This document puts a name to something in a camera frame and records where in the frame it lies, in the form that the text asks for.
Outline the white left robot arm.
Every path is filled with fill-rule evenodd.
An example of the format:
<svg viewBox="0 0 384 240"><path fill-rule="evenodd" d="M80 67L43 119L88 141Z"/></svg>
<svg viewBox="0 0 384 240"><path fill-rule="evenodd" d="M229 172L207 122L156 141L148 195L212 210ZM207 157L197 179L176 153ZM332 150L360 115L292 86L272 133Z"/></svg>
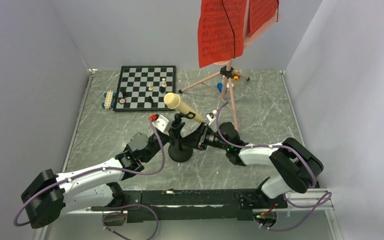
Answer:
<svg viewBox="0 0 384 240"><path fill-rule="evenodd" d="M145 172L143 163L157 153L164 157L164 146L171 139L169 134L154 128L151 136L135 134L121 153L103 163L71 172L43 170L20 196L28 220L19 222L21 213L18 212L13 224L39 229L61 215L88 207L119 209L125 200L119 183L135 176L159 173L161 167Z"/></svg>

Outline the gold microphone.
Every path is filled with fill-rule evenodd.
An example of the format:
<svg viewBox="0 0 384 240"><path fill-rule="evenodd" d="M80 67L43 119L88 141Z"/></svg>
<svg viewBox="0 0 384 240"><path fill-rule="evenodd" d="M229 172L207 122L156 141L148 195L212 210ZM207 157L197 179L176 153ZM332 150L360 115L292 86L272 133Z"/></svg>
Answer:
<svg viewBox="0 0 384 240"><path fill-rule="evenodd" d="M196 110L187 105L180 97L179 94L168 92L163 98L164 104L172 110L177 110L181 114L185 115L188 119L196 122L204 122L203 116Z"/></svg>

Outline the black microphone stand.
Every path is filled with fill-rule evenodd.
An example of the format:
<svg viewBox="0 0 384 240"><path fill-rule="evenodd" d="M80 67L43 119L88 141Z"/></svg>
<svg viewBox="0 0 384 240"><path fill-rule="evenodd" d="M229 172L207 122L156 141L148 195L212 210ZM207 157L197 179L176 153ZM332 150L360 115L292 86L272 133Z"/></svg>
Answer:
<svg viewBox="0 0 384 240"><path fill-rule="evenodd" d="M181 136L181 130L186 124L182 122L182 118L187 116L183 113L176 113L174 115L174 121L168 129L169 136L169 157L176 163L184 163L188 161L193 155L193 148L187 145L183 145L183 137Z"/></svg>

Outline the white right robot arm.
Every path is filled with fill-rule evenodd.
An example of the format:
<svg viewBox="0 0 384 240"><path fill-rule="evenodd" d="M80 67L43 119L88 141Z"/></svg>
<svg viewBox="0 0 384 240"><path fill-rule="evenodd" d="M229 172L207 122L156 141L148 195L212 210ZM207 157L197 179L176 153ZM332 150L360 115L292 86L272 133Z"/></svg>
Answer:
<svg viewBox="0 0 384 240"><path fill-rule="evenodd" d="M306 193L322 173L322 162L293 137L273 147L258 147L241 140L231 122L224 122L214 131L207 124L180 141L182 145L203 151L207 147L225 150L227 159L236 166L273 166L278 176L266 178L257 188L256 202L268 208L275 199L288 192Z"/></svg>

